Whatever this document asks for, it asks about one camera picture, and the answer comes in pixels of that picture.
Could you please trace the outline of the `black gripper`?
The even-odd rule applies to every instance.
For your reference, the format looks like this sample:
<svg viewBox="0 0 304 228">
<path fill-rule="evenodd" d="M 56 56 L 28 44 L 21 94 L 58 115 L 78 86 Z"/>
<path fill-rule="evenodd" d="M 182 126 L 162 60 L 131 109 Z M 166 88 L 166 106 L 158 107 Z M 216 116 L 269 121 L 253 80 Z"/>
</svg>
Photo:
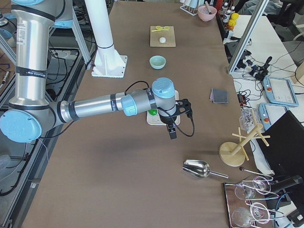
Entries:
<svg viewBox="0 0 304 228">
<path fill-rule="evenodd" d="M 167 130 L 170 136 L 170 139 L 176 139 L 177 134 L 176 134 L 176 129 L 173 123 L 176 125 L 180 124 L 180 111 L 176 110 L 175 113 L 170 114 L 170 116 L 162 111 L 161 109 L 158 110 L 160 120 L 167 125 Z"/>
</svg>

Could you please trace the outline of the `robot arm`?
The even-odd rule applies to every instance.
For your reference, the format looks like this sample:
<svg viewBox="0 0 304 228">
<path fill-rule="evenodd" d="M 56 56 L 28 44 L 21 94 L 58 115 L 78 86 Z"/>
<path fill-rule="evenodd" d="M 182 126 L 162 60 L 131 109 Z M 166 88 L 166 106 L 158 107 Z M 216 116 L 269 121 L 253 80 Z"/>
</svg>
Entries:
<svg viewBox="0 0 304 228">
<path fill-rule="evenodd" d="M 49 130 L 98 114 L 123 111 L 126 116 L 158 109 L 171 139 L 176 138 L 175 120 L 180 115 L 173 82 L 166 77 L 152 86 L 80 101 L 49 102 L 45 98 L 49 30 L 73 26 L 70 0 L 13 0 L 17 18 L 15 94 L 0 118 L 0 129 L 10 140 L 28 143 Z"/>
</svg>

